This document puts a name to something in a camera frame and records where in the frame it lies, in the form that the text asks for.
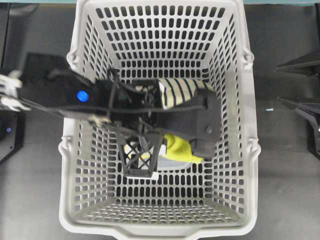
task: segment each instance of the gray floor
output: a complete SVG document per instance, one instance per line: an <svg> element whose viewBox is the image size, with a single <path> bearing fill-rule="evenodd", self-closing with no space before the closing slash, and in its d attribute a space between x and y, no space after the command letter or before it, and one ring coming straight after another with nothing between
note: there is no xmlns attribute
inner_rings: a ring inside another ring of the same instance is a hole
<svg viewBox="0 0 320 240"><path fill-rule="evenodd" d="M4 66L18 68L27 51L66 55L73 5L41 5L29 14L12 10ZM246 6L251 50L255 54L259 157L258 219L239 240L318 240L320 160L308 152L307 123L275 101L318 97L316 78L274 72L277 64L319 47L314 7ZM273 112L265 109L274 108ZM39 111L26 116L24 147L0 164L1 240L111 240L69 233L58 219L62 120Z"/></svg>

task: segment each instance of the blue light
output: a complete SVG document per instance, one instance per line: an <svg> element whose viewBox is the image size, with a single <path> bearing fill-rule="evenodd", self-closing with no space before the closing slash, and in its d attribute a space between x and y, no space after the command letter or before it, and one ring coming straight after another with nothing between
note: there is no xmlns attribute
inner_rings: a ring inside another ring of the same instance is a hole
<svg viewBox="0 0 320 240"><path fill-rule="evenodd" d="M89 95L86 91L84 90L80 90L78 91L78 93L76 94L76 97L78 98L78 100L82 103L85 103L89 100Z"/></svg>

